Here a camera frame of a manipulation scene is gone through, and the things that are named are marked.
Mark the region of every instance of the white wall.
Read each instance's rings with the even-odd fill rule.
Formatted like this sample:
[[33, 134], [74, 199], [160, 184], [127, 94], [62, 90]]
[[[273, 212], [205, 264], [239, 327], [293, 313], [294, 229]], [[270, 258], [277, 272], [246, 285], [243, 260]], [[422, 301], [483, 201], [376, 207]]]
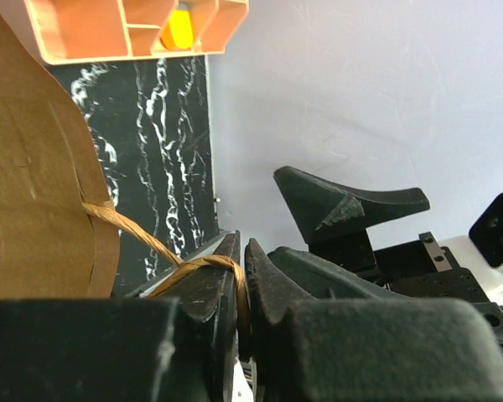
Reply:
[[375, 247], [466, 234], [503, 191], [503, 0], [250, 0], [210, 58], [220, 226], [303, 248], [272, 179], [290, 164], [349, 186], [421, 187], [432, 212]]

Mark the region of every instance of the white plastic part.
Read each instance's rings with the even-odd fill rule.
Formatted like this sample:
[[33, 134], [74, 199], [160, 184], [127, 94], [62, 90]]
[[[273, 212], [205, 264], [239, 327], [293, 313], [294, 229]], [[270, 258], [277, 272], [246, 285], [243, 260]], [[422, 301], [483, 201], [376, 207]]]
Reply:
[[235, 371], [233, 373], [233, 402], [253, 402], [253, 392], [246, 377], [240, 362], [236, 362]]

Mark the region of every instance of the twine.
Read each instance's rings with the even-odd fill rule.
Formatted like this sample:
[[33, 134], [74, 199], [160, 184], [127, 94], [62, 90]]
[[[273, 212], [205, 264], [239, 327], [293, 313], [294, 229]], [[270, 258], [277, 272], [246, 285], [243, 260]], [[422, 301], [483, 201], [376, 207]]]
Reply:
[[119, 214], [116, 210], [108, 207], [101, 207], [99, 205], [82, 203], [85, 212], [90, 215], [104, 220], [108, 224], [112, 224], [119, 229], [124, 230], [136, 239], [142, 241], [153, 250], [157, 251], [161, 256], [171, 261], [177, 266], [177, 270], [164, 282], [158, 285], [146, 298], [154, 298], [163, 295], [173, 285], [180, 282], [187, 275], [195, 272], [202, 266], [212, 266], [215, 268], [225, 268], [232, 271], [235, 276], [236, 288], [236, 311], [237, 319], [236, 326], [238, 329], [239, 338], [248, 338], [251, 336], [249, 325], [249, 306], [246, 291], [246, 283], [244, 280], [244, 271], [242, 268], [231, 258], [225, 255], [210, 255], [207, 257], [197, 258], [192, 261], [184, 261], [173, 251], [169, 250], [156, 238], [151, 236], [148, 232], [143, 230], [133, 220], [126, 216]]

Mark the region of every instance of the cardboard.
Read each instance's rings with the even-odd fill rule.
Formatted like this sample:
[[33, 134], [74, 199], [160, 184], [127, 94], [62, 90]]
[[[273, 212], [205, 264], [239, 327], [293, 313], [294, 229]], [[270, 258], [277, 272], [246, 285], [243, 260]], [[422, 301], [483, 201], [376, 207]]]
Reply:
[[89, 129], [0, 17], [0, 299], [110, 295], [117, 229], [82, 199], [112, 206]]

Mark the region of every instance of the black and white marble pattern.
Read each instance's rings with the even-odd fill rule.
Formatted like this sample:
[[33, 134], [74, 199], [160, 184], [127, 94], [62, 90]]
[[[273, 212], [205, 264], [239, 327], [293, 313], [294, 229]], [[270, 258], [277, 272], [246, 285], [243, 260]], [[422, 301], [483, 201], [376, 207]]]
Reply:
[[[217, 235], [204, 58], [50, 72], [84, 114], [120, 213], [182, 256]], [[113, 293], [125, 295], [167, 266], [123, 234]]]

